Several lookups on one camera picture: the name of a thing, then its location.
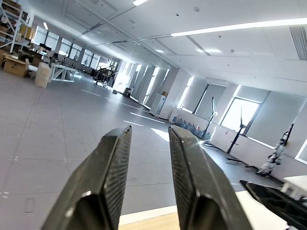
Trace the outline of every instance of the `white wall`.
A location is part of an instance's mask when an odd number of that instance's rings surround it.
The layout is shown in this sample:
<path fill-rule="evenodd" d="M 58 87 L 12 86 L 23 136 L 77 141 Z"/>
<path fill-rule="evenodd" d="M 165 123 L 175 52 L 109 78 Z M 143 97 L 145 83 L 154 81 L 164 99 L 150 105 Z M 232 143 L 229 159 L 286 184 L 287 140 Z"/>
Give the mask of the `white wall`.
<path fill-rule="evenodd" d="M 248 130 L 248 136 L 275 146 L 294 122 L 305 101 L 304 97 L 270 92 Z"/>
<path fill-rule="evenodd" d="M 28 13 L 28 18 L 30 18 L 29 26 L 31 27 L 34 19 L 34 10 L 31 4 L 28 0 L 17 0 L 16 2 L 22 6 L 23 11 Z"/>
<path fill-rule="evenodd" d="M 214 118 L 213 122 L 208 131 L 212 135 L 211 142 L 217 147 L 224 151 L 227 151 L 231 145 L 231 141 L 235 138 L 236 133 L 225 127 L 217 125 L 221 119 L 224 110 L 227 109 L 229 102 L 231 101 L 234 92 L 236 91 L 237 85 L 230 84 L 224 91 L 219 103 L 217 104 L 217 110 L 219 115 Z M 289 138 L 288 146 L 286 147 L 283 155 L 282 164 L 275 167 L 272 175 L 283 180 L 287 176 L 297 176 L 307 174 L 307 164 L 295 160 L 295 156 L 302 147 L 303 143 L 307 139 L 307 104 L 304 105 L 301 112 L 299 113 L 295 126 L 292 130 L 291 136 Z M 196 115 L 190 114 L 185 111 L 180 111 L 178 118 L 182 118 L 187 122 L 191 122 L 196 126 L 199 125 L 200 129 L 204 129 L 208 123 L 207 120 L 200 118 Z M 246 164 L 254 165 L 260 167 L 267 160 L 268 155 L 270 155 L 273 150 L 266 147 L 260 143 L 257 143 L 247 137 L 240 136 L 237 140 L 237 145 L 234 145 L 231 151 L 231 155 L 242 160 Z"/>
<path fill-rule="evenodd" d="M 176 74 L 176 70 L 173 73 L 171 69 L 166 78 L 166 80 L 169 78 L 168 79 L 169 81 L 165 83 L 162 89 L 162 91 L 166 91 L 169 93 L 168 93 L 168 96 L 165 100 L 165 103 L 162 107 L 162 110 L 159 116 L 160 118 L 167 119 L 167 120 L 170 118 L 171 113 L 173 112 L 174 108 L 178 104 L 182 96 L 182 93 L 191 77 L 188 73 L 186 73 L 182 69 L 179 69 L 179 71 L 177 72 L 177 75 L 175 74 Z M 169 82 L 171 81 L 173 82 L 173 84 L 171 85 L 171 88 L 168 91 L 168 88 L 166 86 L 168 86 Z"/>
<path fill-rule="evenodd" d="M 224 86 L 209 84 L 196 114 L 203 118 L 210 119 L 212 115 L 212 97 L 214 97 L 215 104 L 217 105 L 225 90 L 226 87 Z"/>
<path fill-rule="evenodd" d="M 187 93 L 187 96 L 183 101 L 183 107 L 194 112 L 207 85 L 208 84 L 205 78 L 195 77 Z"/>

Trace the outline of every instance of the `gray floor tile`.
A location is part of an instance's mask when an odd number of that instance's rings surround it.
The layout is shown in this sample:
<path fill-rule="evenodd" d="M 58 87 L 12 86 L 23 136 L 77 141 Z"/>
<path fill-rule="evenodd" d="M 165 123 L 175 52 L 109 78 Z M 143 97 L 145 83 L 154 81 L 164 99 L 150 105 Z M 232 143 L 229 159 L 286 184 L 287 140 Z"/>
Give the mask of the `gray floor tile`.
<path fill-rule="evenodd" d="M 68 175 L 64 161 L 18 159 L 13 162 L 5 190 L 10 194 L 60 192 Z"/>
<path fill-rule="evenodd" d="M 24 126 L 25 121 L 0 116 L 0 133 L 20 137 Z"/>
<path fill-rule="evenodd" d="M 131 162 L 137 163 L 171 163 L 171 156 L 169 151 L 130 148 Z"/>
<path fill-rule="evenodd" d="M 82 161 L 68 161 L 69 173 L 72 174 L 81 163 Z"/>
<path fill-rule="evenodd" d="M 9 173 L 10 164 L 13 161 L 9 157 L 0 157 L 0 192 L 4 192 L 5 181 Z"/>
<path fill-rule="evenodd" d="M 174 184 L 156 184 L 155 188 L 157 189 L 161 200 L 165 207 L 176 205 Z"/>
<path fill-rule="evenodd" d="M 15 155 L 19 158 L 43 160 L 63 161 L 67 158 L 63 141 L 31 136 L 21 138 Z"/>
<path fill-rule="evenodd" d="M 140 168 L 144 171 L 148 184 L 173 182 L 171 164 L 140 164 Z"/>
<path fill-rule="evenodd" d="M 146 173 L 138 163 L 130 163 L 128 167 L 126 186 L 149 184 Z"/>
<path fill-rule="evenodd" d="M 70 161 L 83 161 L 93 150 L 97 147 L 94 141 L 67 141 L 66 151 L 68 160 Z"/>
<path fill-rule="evenodd" d="M 38 123 L 30 123 L 24 129 L 23 138 L 41 138 L 64 142 L 64 131 L 61 126 L 45 126 Z"/>
<path fill-rule="evenodd" d="M 65 128 L 65 140 L 66 142 L 83 142 L 86 144 L 97 144 L 97 140 L 92 131 L 77 129 L 77 128 Z"/>
<path fill-rule="evenodd" d="M 0 229 L 40 229 L 58 194 L 31 194 L 1 196 Z"/>
<path fill-rule="evenodd" d="M 13 156 L 15 154 L 18 141 L 19 137 L 0 132 L 0 157 Z"/>
<path fill-rule="evenodd" d="M 121 214 L 165 207 L 155 185 L 126 187 Z"/>

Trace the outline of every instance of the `window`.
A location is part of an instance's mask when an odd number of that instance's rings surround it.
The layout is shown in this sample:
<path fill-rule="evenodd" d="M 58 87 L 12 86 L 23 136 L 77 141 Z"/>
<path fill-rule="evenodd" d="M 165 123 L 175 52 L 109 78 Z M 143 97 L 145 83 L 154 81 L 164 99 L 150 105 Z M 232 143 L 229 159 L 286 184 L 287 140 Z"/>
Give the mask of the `window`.
<path fill-rule="evenodd" d="M 69 55 L 69 58 L 74 59 L 75 56 L 78 58 L 81 53 L 81 50 L 82 50 L 81 46 L 72 44 L 71 53 Z"/>
<path fill-rule="evenodd" d="M 144 97 L 143 104 L 146 104 L 146 102 L 147 102 L 147 100 L 148 100 L 148 98 L 149 98 L 150 92 L 151 92 L 152 89 L 153 89 L 154 81 L 155 81 L 155 79 L 156 79 L 156 77 L 157 77 L 157 74 L 158 74 L 159 70 L 160 70 L 160 68 L 159 68 L 159 67 L 156 67 L 156 68 L 154 69 L 154 71 L 153 71 L 153 76 L 152 76 L 152 78 L 151 78 L 151 80 L 150 80 L 150 83 L 149 83 L 149 85 L 148 85 L 148 88 L 147 88 L 147 91 L 146 91 L 146 95 L 145 95 L 145 97 Z"/>
<path fill-rule="evenodd" d="M 57 43 L 58 43 L 58 39 L 59 39 L 59 36 L 57 36 L 56 34 L 54 34 L 52 32 L 48 32 L 45 45 L 50 47 L 51 50 L 55 50 Z"/>
<path fill-rule="evenodd" d="M 221 123 L 221 126 L 238 132 L 241 124 L 241 116 L 242 123 L 247 126 L 258 109 L 258 106 L 259 103 L 235 97 Z"/>
<path fill-rule="evenodd" d="M 44 28 L 37 27 L 34 43 L 39 45 L 40 43 L 50 47 L 51 50 L 55 50 L 58 43 L 59 36 L 45 30 Z"/>
<path fill-rule="evenodd" d="M 299 116 L 306 97 L 270 92 L 248 129 L 247 136 L 270 146 L 275 146 Z"/>
<path fill-rule="evenodd" d="M 34 43 L 37 45 L 39 45 L 40 43 L 45 44 L 47 33 L 48 33 L 47 30 L 38 26 L 36 29 Z"/>
<path fill-rule="evenodd" d="M 97 69 L 106 68 L 106 67 L 108 67 L 108 66 L 109 66 L 109 64 L 107 64 L 107 63 L 99 62 L 98 66 L 97 66 Z"/>
<path fill-rule="evenodd" d="M 195 110 L 197 116 L 207 120 L 210 119 L 212 115 L 212 97 L 214 97 L 215 104 L 218 104 L 226 87 L 207 84 L 203 78 L 197 78 L 191 87 L 192 90 L 189 91 L 184 101 L 184 107 L 191 111 Z"/>
<path fill-rule="evenodd" d="M 184 101 L 184 99 L 186 98 L 187 93 L 188 93 L 188 91 L 189 91 L 189 89 L 190 89 L 190 86 L 191 86 L 191 84 L 193 83 L 193 81 L 194 81 L 194 77 L 190 77 L 190 79 L 189 79 L 189 81 L 188 81 L 188 83 L 187 83 L 187 85 L 186 85 L 186 88 L 184 89 L 184 91 L 183 91 L 183 93 L 182 93 L 182 96 L 181 96 L 181 98 L 180 98 L 180 100 L 179 100 L 179 102 L 178 102 L 178 104 L 177 104 L 177 108 L 181 108 L 181 107 L 183 106 L 183 101 Z"/>
<path fill-rule="evenodd" d="M 84 51 L 84 55 L 82 58 L 81 64 L 90 66 L 92 61 L 93 53 L 91 51 L 88 51 L 87 49 Z"/>
<path fill-rule="evenodd" d="M 59 49 L 59 54 L 68 57 L 69 51 L 71 49 L 71 45 L 72 45 L 72 42 L 70 42 L 69 40 L 63 38 L 62 39 L 61 47 Z"/>
<path fill-rule="evenodd" d="M 97 68 L 98 62 L 99 62 L 100 56 L 98 56 L 97 54 L 94 54 L 92 62 L 91 62 L 91 67 L 93 69 Z"/>

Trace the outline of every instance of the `ceiling beam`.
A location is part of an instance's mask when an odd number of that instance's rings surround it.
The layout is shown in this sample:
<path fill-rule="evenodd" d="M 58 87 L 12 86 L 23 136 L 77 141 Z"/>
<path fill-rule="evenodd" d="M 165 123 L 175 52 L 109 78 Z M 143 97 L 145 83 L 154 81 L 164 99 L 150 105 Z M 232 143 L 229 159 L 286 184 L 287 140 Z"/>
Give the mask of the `ceiling beam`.
<path fill-rule="evenodd" d="M 144 47 L 145 49 L 147 49 L 148 51 L 150 51 L 151 53 L 153 53 L 155 56 L 159 57 L 160 59 L 162 59 L 163 61 L 165 61 L 166 63 L 168 63 L 169 65 L 173 66 L 173 67 L 178 67 L 176 64 L 174 64 L 173 62 L 169 61 L 168 59 L 164 58 L 162 55 L 160 55 L 159 53 L 155 52 L 153 49 L 151 49 L 150 47 L 148 47 L 147 45 L 143 44 L 142 42 L 140 42 L 136 37 L 130 35 L 129 33 L 127 33 L 126 31 L 122 30 L 121 28 L 119 28 L 117 25 L 113 24 L 111 21 L 109 21 L 108 19 L 106 19 L 105 17 L 101 16 L 100 14 L 96 13 L 95 11 L 93 11 L 90 7 L 88 7 L 86 4 L 84 4 L 83 2 L 81 2 L 80 0 L 75 0 L 75 2 L 79 3 L 81 6 L 83 6 L 86 10 L 90 11 L 92 14 L 94 14 L 96 17 L 100 18 L 102 21 L 104 21 L 105 23 L 107 23 L 108 25 L 112 26 L 114 29 L 120 31 L 121 33 L 123 33 L 124 35 L 126 35 L 127 37 L 129 37 L 130 39 L 132 39 L 134 42 L 141 44 L 142 47 Z"/>

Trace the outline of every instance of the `ceiling light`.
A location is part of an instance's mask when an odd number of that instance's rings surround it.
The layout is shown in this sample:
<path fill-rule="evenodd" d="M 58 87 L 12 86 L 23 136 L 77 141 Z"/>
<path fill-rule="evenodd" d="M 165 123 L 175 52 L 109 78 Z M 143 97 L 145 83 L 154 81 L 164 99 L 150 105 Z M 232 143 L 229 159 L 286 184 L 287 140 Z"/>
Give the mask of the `ceiling light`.
<path fill-rule="evenodd" d="M 46 30 L 48 30 L 48 26 L 47 26 L 47 23 L 43 23 L 44 27 Z"/>
<path fill-rule="evenodd" d="M 205 49 L 207 53 L 221 53 L 221 51 L 219 49 Z"/>
<path fill-rule="evenodd" d="M 256 23 L 226 25 L 226 26 L 219 26 L 219 27 L 206 28 L 206 29 L 200 29 L 200 30 L 191 30 L 191 31 L 179 32 L 179 33 L 173 33 L 171 35 L 173 37 L 178 37 L 178 36 L 198 35 L 198 34 L 206 34 L 206 33 L 220 32 L 220 31 L 228 31 L 228 30 L 241 30 L 241 29 L 249 29 L 249 28 L 305 25 L 305 24 L 307 24 L 307 18 L 294 18 L 294 19 L 256 22 Z"/>
<path fill-rule="evenodd" d="M 135 0 L 134 2 L 133 2 L 133 4 L 134 5 L 136 5 L 136 6 L 139 6 L 139 5 L 141 5 L 141 4 L 143 4 L 144 2 L 147 2 L 148 0 Z"/>

